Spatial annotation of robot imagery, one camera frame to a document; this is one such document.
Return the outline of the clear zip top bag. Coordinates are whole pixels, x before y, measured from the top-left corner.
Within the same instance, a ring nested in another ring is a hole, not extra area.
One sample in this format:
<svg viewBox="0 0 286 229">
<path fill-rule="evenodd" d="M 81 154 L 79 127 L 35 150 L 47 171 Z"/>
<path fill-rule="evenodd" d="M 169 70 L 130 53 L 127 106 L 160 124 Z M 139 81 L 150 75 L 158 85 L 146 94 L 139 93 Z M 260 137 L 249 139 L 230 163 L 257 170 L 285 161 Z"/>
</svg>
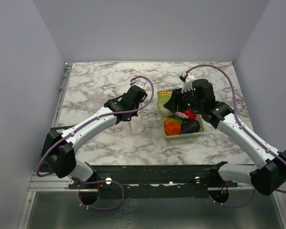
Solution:
<svg viewBox="0 0 286 229">
<path fill-rule="evenodd" d="M 130 129 L 129 137 L 132 137 L 139 131 L 142 123 L 143 123 L 143 110 L 140 110 L 135 120 L 128 122 L 128 127 Z"/>
</svg>

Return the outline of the green perforated plastic basket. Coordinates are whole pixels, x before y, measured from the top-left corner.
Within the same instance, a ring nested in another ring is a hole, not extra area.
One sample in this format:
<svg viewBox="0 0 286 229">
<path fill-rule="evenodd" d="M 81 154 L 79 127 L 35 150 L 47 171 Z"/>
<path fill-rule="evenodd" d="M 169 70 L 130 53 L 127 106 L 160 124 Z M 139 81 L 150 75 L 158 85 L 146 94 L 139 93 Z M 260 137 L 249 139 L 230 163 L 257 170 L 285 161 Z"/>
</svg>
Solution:
<svg viewBox="0 0 286 229">
<path fill-rule="evenodd" d="M 157 99 L 159 99 L 160 97 L 162 97 L 163 95 L 171 95 L 172 94 L 172 88 L 171 89 L 161 89 L 157 91 Z M 164 121 L 166 119 L 168 119 L 169 117 L 165 117 L 163 115 L 160 114 L 160 118 L 162 121 L 162 131 L 164 134 L 164 138 L 166 141 L 172 141 L 172 140 L 180 140 L 180 139 L 189 139 L 189 138 L 198 138 L 201 135 L 203 135 L 205 133 L 205 128 L 204 128 L 204 122 L 201 118 L 201 115 L 198 114 L 196 116 L 196 121 L 199 123 L 200 129 L 197 132 L 194 133 L 188 133 L 188 134 L 179 134 L 179 135 L 167 135 L 165 132 L 165 128 L 164 128 Z"/>
</svg>

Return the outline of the green toy cabbage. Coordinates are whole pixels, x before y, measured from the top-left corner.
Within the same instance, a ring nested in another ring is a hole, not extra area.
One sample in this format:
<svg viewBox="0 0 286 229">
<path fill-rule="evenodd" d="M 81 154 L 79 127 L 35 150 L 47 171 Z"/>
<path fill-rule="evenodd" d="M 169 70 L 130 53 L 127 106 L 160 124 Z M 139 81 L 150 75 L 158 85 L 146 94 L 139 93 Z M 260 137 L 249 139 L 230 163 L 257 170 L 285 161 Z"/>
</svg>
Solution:
<svg viewBox="0 0 286 229">
<path fill-rule="evenodd" d="M 174 113 L 171 112 L 169 109 L 165 108 L 164 105 L 170 100 L 169 97 L 162 97 L 158 99 L 157 108 L 162 116 L 170 117 L 173 116 Z"/>
</svg>

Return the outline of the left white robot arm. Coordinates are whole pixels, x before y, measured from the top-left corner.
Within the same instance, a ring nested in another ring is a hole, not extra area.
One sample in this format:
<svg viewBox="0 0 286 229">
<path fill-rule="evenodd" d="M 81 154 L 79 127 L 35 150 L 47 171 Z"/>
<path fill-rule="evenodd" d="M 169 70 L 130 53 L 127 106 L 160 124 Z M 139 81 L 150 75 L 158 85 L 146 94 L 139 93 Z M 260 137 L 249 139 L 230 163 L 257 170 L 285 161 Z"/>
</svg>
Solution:
<svg viewBox="0 0 286 229">
<path fill-rule="evenodd" d="M 94 186 L 96 177 L 87 163 L 76 160 L 75 153 L 89 140 L 120 122 L 129 122 L 137 116 L 140 103 L 147 97 L 142 83 L 133 84 L 123 95 L 108 100 L 94 115 L 78 125 L 58 132 L 52 128 L 46 135 L 41 157 L 58 178 L 71 176 L 79 179 L 85 188 Z"/>
</svg>

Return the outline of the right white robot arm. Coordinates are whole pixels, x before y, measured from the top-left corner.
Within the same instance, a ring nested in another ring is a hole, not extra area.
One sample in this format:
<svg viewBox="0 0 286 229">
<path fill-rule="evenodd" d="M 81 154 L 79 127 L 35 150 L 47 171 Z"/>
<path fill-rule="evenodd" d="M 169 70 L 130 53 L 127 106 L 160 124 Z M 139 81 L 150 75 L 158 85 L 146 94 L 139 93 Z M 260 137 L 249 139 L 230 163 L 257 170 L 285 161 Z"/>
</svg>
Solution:
<svg viewBox="0 0 286 229">
<path fill-rule="evenodd" d="M 164 105 L 173 113 L 188 109 L 229 136 L 251 158 L 254 165 L 219 163 L 209 175 L 210 183 L 219 187 L 226 181 L 252 185 L 259 193 L 269 196 L 286 182 L 286 150 L 281 152 L 266 143 L 239 119 L 236 110 L 216 100 L 212 84 L 207 79 L 192 81 L 192 89 L 173 89 Z"/>
</svg>

